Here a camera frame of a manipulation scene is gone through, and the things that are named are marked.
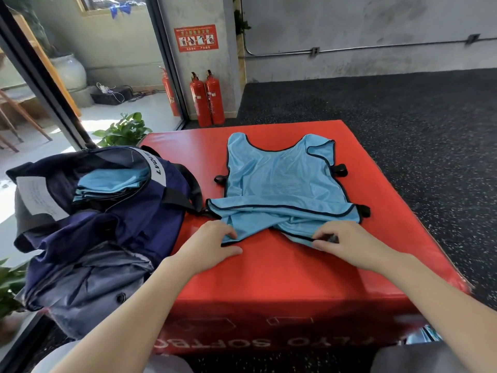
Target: speckled black flooring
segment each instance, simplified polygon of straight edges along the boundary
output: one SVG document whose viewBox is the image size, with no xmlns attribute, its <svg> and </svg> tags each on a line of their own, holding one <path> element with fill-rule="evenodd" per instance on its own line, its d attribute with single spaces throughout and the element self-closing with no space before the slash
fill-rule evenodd
<svg viewBox="0 0 497 373">
<path fill-rule="evenodd" d="M 225 125 L 330 119 L 497 309 L 497 69 L 250 83 Z"/>
</svg>

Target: left hand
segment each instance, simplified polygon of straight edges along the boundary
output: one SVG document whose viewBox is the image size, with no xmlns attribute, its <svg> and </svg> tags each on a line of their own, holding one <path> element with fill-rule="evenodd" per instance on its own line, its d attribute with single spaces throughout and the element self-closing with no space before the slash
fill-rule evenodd
<svg viewBox="0 0 497 373">
<path fill-rule="evenodd" d="M 227 257 L 240 255 L 243 252 L 239 246 L 221 247 L 225 235 L 233 239 L 237 237 L 235 230 L 224 222 L 207 221 L 173 257 L 184 263 L 187 269 L 192 269 L 194 275 L 211 269 Z"/>
</svg>

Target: white label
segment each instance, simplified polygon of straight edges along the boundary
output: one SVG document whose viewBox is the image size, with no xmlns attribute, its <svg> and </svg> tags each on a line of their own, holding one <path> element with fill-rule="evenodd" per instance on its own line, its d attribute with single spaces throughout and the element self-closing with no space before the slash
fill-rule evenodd
<svg viewBox="0 0 497 373">
<path fill-rule="evenodd" d="M 69 216 L 49 194 L 47 179 L 44 176 L 19 176 L 17 189 L 24 205 L 32 215 L 47 213 L 55 221 Z"/>
<path fill-rule="evenodd" d="M 152 173 L 152 180 L 162 184 L 165 187 L 165 172 L 162 164 L 159 162 L 157 157 L 151 155 L 150 153 L 138 149 L 132 148 L 145 157 L 146 161 L 150 166 L 150 172 Z"/>
</svg>

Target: chair leg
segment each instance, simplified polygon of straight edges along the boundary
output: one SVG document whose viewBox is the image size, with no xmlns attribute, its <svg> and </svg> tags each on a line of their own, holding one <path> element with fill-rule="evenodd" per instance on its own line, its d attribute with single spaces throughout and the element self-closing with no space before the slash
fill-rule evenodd
<svg viewBox="0 0 497 373">
<path fill-rule="evenodd" d="M 7 126 L 9 127 L 9 130 L 14 134 L 15 137 L 19 140 L 19 143 L 23 143 L 22 138 L 19 136 L 19 133 L 17 133 L 16 128 L 14 125 L 10 122 L 9 118 L 7 118 L 7 115 L 5 115 L 5 112 L 3 112 L 2 107 L 0 105 L 0 117 L 5 120 L 7 123 Z"/>
<path fill-rule="evenodd" d="M 31 125 L 33 125 L 34 128 L 36 128 L 43 136 L 45 136 L 49 141 L 53 140 L 53 138 L 48 136 L 46 132 L 43 131 L 43 128 L 41 128 L 38 123 L 36 123 L 34 119 L 31 118 L 28 112 L 26 112 L 21 106 L 19 106 L 19 103 L 8 97 L 7 94 L 5 94 L 5 92 L 3 92 L 2 90 L 0 90 L 0 95 L 14 108 L 14 110 L 20 113 L 24 117 L 24 119 L 31 123 Z"/>
<path fill-rule="evenodd" d="M 14 152 L 19 153 L 19 150 L 14 145 L 9 143 L 2 135 L 0 135 L 0 141 L 3 142 L 5 145 L 7 145 Z"/>
</svg>

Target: forearm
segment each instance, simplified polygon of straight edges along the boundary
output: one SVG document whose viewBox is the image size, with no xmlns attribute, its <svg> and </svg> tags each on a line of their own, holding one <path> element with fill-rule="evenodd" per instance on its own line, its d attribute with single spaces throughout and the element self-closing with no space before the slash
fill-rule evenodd
<svg viewBox="0 0 497 373">
<path fill-rule="evenodd" d="M 95 327 L 52 373 L 141 373 L 191 270 L 166 258 L 145 284 Z"/>
<path fill-rule="evenodd" d="M 497 367 L 497 313 L 452 287 L 412 255 L 395 253 L 383 275 L 404 292 L 472 372 Z"/>
</svg>

